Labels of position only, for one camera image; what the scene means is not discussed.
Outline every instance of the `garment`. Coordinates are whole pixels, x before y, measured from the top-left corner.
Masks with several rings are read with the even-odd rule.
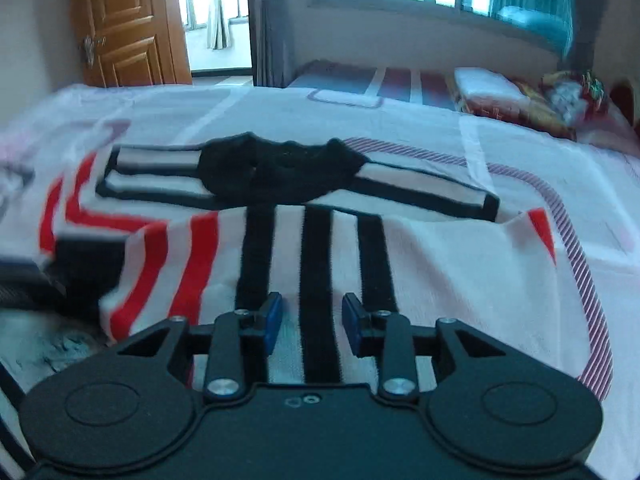
[[[347,292],[414,324],[459,317],[558,364],[546,215],[499,223],[499,205],[485,190],[373,162],[339,140],[309,147],[245,134],[92,153],[42,197],[38,236],[49,270],[69,280],[77,305],[95,302],[115,340],[167,316],[207,324],[255,310],[277,291],[283,325],[273,355],[251,359],[252,380],[375,388],[375,360],[352,356],[341,327]],[[195,365],[201,387],[204,360]],[[428,360],[418,372],[421,389],[433,387]],[[0,444],[19,457],[9,436]]]

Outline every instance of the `beige curtain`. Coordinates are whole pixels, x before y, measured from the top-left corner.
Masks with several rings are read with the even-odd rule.
[[[207,22],[207,47],[221,50],[230,46],[229,24],[225,19],[222,0],[211,0]]]

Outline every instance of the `bed sheet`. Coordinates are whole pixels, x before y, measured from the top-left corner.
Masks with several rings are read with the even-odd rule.
[[[305,88],[73,86],[0,134],[7,177],[0,254],[38,257],[30,187],[49,187],[99,146],[196,144],[252,131],[313,144],[345,139],[372,158],[434,169],[496,192],[513,211],[545,207],[563,308],[558,362],[602,400],[588,464],[606,479],[640,472],[640,160],[518,126],[378,96]]]

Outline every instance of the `striped pattern on bed sheet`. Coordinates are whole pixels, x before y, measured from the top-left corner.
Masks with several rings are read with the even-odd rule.
[[[408,68],[363,68],[313,61],[289,87],[335,90],[456,109],[442,74]]]

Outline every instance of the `wooden door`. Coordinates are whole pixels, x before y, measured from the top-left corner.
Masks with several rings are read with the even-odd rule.
[[[191,84],[178,0],[71,0],[71,4],[88,85]]]

